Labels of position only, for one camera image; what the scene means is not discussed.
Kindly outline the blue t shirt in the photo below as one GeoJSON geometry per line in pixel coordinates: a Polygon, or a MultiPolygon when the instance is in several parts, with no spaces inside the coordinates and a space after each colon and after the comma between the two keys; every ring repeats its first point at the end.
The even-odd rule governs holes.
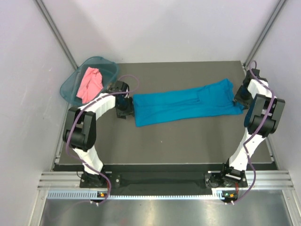
{"type": "Polygon", "coordinates": [[[190,118],[240,115],[234,103],[233,84],[224,79],[191,89],[133,96],[137,127],[190,118]]]}

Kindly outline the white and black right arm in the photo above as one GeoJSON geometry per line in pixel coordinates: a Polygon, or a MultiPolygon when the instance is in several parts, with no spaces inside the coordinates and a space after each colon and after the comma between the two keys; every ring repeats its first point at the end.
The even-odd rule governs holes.
{"type": "Polygon", "coordinates": [[[245,133],[237,150],[223,165],[220,182],[246,187],[245,171],[255,150],[278,128],[285,100],[277,98],[265,79],[251,79],[246,88],[252,102],[244,120],[245,133]]]}

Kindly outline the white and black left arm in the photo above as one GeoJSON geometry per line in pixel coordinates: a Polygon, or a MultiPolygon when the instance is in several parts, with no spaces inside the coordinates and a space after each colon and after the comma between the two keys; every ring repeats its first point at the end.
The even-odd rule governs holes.
{"type": "Polygon", "coordinates": [[[100,188],[110,185],[106,174],[102,172],[103,162],[95,149],[96,121],[107,111],[115,108],[117,116],[125,119],[133,114],[133,99],[130,91],[101,93],[91,102],[67,112],[64,125],[63,141],[66,153],[81,161],[84,171],[81,188],[100,188]]]}

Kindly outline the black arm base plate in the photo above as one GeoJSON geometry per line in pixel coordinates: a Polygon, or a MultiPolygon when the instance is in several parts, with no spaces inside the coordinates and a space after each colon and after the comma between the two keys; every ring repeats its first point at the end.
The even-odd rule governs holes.
{"type": "Polygon", "coordinates": [[[245,188],[246,172],[228,164],[104,165],[101,174],[84,171],[80,188],[109,188],[112,195],[193,195],[212,188],[245,188]]]}

